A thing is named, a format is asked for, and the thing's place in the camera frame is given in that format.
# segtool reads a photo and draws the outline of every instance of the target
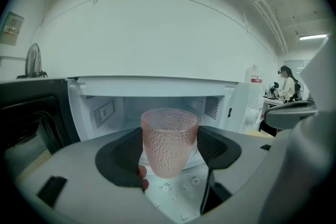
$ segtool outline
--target cup rim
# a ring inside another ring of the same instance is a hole
[[[196,118],[196,123],[193,126],[187,128],[187,129],[184,129],[184,130],[180,130],[180,131],[167,131],[167,130],[158,129],[158,128],[153,127],[151,124],[149,124],[147,121],[144,120],[144,116],[145,116],[146,113],[154,112],[154,111],[157,111],[157,110],[179,110],[179,111],[183,111],[183,112],[188,113],[188,114],[192,115],[193,117],[195,117]],[[144,123],[144,124],[146,124],[147,126],[153,128],[153,129],[156,129],[156,130],[158,130],[160,132],[165,132],[165,133],[181,133],[181,132],[186,132],[186,131],[188,131],[188,130],[190,130],[192,128],[195,128],[195,127],[198,126],[198,117],[195,114],[193,114],[193,113],[191,113],[189,111],[183,110],[183,109],[171,109],[171,108],[150,109],[150,110],[147,110],[147,111],[145,111],[145,112],[142,113],[140,121],[141,121],[141,123]]]

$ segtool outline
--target woman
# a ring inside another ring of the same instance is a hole
[[[287,66],[282,66],[278,73],[285,78],[282,90],[275,93],[275,97],[284,99],[285,103],[292,102],[295,94],[295,81],[292,70]]]
[[[278,71],[278,74],[281,74],[281,77],[285,78],[285,82],[282,90],[279,92],[275,92],[274,96],[282,98],[285,103],[292,102],[295,97],[296,82],[296,79],[293,77],[292,70],[287,66],[282,66]],[[259,131],[261,130],[272,136],[276,136],[278,133],[278,130],[276,128],[269,126],[264,120],[260,123],[259,126]]]

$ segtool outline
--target electric fan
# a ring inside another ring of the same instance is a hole
[[[45,77],[47,77],[47,73],[42,71],[40,48],[34,43],[27,53],[25,75],[18,76],[17,79]]]

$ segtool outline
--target pink cup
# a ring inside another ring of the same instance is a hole
[[[173,178],[184,168],[196,140],[197,117],[179,109],[153,109],[141,116],[143,147],[153,172]]]

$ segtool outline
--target microwave vent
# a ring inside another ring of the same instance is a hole
[[[207,96],[205,98],[204,114],[215,120],[217,118],[218,104],[218,97]]]
[[[93,111],[97,129],[115,112],[114,99]]]

